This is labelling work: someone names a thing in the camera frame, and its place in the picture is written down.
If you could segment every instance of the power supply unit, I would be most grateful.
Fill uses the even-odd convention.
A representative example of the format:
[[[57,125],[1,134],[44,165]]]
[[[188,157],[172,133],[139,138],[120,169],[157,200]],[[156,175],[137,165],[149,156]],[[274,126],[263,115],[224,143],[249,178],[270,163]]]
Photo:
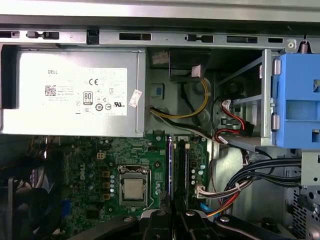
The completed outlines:
[[[141,48],[19,49],[2,133],[142,137],[145,71]]]

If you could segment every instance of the metal frame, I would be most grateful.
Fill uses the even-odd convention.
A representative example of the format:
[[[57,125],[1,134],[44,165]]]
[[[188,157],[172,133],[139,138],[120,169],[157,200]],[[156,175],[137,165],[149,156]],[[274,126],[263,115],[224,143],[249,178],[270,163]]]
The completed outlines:
[[[16,31],[19,32],[19,37],[0,38],[0,43],[10,44],[45,44],[55,46],[60,45],[87,45],[87,30],[86,29],[45,29],[45,28],[0,28],[1,31]],[[59,39],[43,39],[28,38],[27,32],[59,32]],[[119,40],[119,33],[151,34],[151,40]],[[188,34],[211,35],[213,42],[187,41]],[[235,43],[228,42],[227,36],[254,37],[257,43]],[[269,42],[269,38],[282,39],[282,42]],[[101,29],[99,33],[99,45],[95,47],[184,47],[184,48],[235,48],[235,49],[255,49],[264,50],[270,49],[273,51],[285,50],[287,53],[296,53],[300,43],[305,41],[303,36],[286,36],[286,35],[252,35],[252,34],[216,34],[214,32],[164,32],[164,31],[115,31]],[[319,42],[318,38],[308,38],[312,52],[317,50],[320,53],[320,46],[316,47]]]
[[[44,18],[91,16],[317,23],[320,12],[319,3],[313,0],[2,0],[0,6],[0,15]]]

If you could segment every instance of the motherboard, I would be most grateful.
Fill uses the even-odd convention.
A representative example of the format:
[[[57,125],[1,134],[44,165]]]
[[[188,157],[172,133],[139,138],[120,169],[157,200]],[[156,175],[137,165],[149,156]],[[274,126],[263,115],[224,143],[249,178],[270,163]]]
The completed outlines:
[[[61,231],[74,236],[115,216],[159,208],[167,186],[167,137],[74,137],[63,160]]]
[[[69,137],[63,158],[63,239],[119,215],[138,218],[158,209],[159,196],[185,186],[189,208],[199,208],[197,183],[207,185],[207,140],[194,135],[148,134],[144,138]]]

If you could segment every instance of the blue drive bay bracket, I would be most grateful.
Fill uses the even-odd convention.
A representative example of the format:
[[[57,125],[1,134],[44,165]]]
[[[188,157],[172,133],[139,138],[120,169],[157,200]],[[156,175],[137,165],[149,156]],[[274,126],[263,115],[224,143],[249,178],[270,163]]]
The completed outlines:
[[[273,77],[280,116],[276,145],[320,149],[320,54],[287,53],[279,59],[281,74]]]

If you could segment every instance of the cpu socket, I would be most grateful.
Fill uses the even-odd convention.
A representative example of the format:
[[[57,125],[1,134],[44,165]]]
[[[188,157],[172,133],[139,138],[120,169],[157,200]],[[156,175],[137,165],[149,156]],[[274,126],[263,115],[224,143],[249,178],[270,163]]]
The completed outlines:
[[[119,171],[119,204],[121,206],[147,206],[149,199],[149,166],[118,167]]]

